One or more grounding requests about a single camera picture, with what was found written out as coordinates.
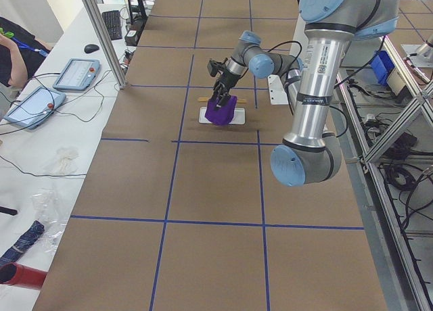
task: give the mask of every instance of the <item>aluminum frame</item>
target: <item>aluminum frame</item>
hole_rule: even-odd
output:
[[[124,73],[122,68],[120,67],[116,52],[113,48],[113,44],[111,43],[110,36],[108,35],[107,28],[102,20],[102,15],[97,6],[96,0],[83,0],[83,4],[86,8],[87,13],[89,14],[90,21],[95,29],[96,36],[101,43],[102,50],[106,55],[108,60],[108,64],[111,67],[111,70],[116,78],[116,81],[119,85],[120,89],[123,89],[127,81],[124,77]]]
[[[388,222],[388,227],[392,234],[397,252],[405,268],[405,272],[411,285],[417,305],[421,311],[431,311],[428,297],[424,293],[424,289],[419,281],[417,272],[413,265],[411,253],[407,247],[405,238],[401,234],[400,227],[392,207],[392,202],[389,200],[388,194],[385,190],[382,174],[375,165],[375,162],[377,162],[380,156],[400,137],[401,134],[406,131],[407,127],[409,127],[410,124],[420,114],[424,115],[430,127],[433,128],[433,107],[432,103],[430,102],[430,98],[433,94],[433,82],[430,81],[430,83],[422,91],[388,37],[386,37],[384,42],[384,48],[387,50],[390,58],[394,62],[397,71],[400,73],[403,81],[412,94],[413,99],[401,112],[398,118],[390,125],[390,127],[387,128],[386,132],[373,147],[370,148],[367,144],[363,129],[357,118],[356,109],[352,104],[352,100],[344,84],[340,85],[339,90],[347,106],[350,119],[352,120],[355,133],[363,152],[363,155],[360,158],[361,162],[364,164],[363,171],[366,174],[370,173],[375,189],[378,192],[380,203]],[[338,74],[337,81],[340,82],[341,80],[342,77],[340,74]]]

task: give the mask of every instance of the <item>tablet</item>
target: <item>tablet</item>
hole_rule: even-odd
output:
[[[96,77],[101,67],[97,59],[70,59],[53,88],[60,91],[85,90]]]
[[[65,100],[66,95],[59,91],[39,87],[25,100],[10,110],[5,120],[17,126],[33,129],[41,125]]]

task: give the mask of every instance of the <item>blue bin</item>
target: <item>blue bin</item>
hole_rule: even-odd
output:
[[[380,85],[387,85],[387,79],[391,71],[395,68],[394,63],[386,51],[380,51],[371,63],[374,74],[378,78]]]

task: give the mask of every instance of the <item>person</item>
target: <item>person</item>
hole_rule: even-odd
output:
[[[8,38],[0,33],[0,82],[5,86],[22,89],[35,75],[51,47],[23,27],[0,17],[3,32],[12,32]]]

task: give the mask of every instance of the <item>white desk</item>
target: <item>white desk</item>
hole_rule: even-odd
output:
[[[101,5],[101,11],[120,8],[119,5]],[[70,58],[81,57],[98,59],[101,62],[101,71],[96,78],[96,82],[99,81],[104,72],[110,69],[110,66],[101,49],[91,54],[84,53],[84,46],[89,43],[99,44],[99,41],[86,11],[82,9],[36,75],[61,72]],[[124,41],[122,39],[113,41],[113,46],[117,56],[121,58],[127,49]],[[55,79],[56,76],[40,78],[46,87],[51,87]],[[36,80],[30,81],[19,99],[23,100],[39,85]],[[105,99],[101,111],[92,121],[83,123],[74,116],[54,114],[35,130],[21,130],[8,135],[0,135],[0,139],[3,141],[0,146],[0,155],[19,165],[24,171],[46,174],[46,167],[54,161],[56,151],[59,148],[74,147],[78,151],[78,157],[73,160],[76,166],[73,173],[85,174],[93,159],[102,129],[106,125],[116,100],[118,87],[112,73],[104,78],[97,90],[104,94]],[[74,99],[78,95],[80,93],[67,93],[66,100]],[[77,114],[86,120],[95,114],[100,103],[101,96],[92,90],[85,96],[61,107],[59,111]],[[0,123],[0,133],[17,129],[15,126],[4,124],[5,121]],[[62,214],[61,219],[67,220],[84,177],[33,177],[20,173],[15,167],[1,160],[0,179],[0,206],[18,210],[16,216],[0,214],[0,255],[2,255],[22,233],[28,230],[35,220],[36,210],[32,205],[32,195],[40,193],[43,189],[55,191],[58,197],[59,211]],[[41,240],[37,241],[18,262],[33,268],[48,270],[53,260],[53,252],[46,251],[47,240],[44,240],[44,236],[42,236]],[[0,285],[0,310],[32,310],[38,294],[39,291],[35,290]]]

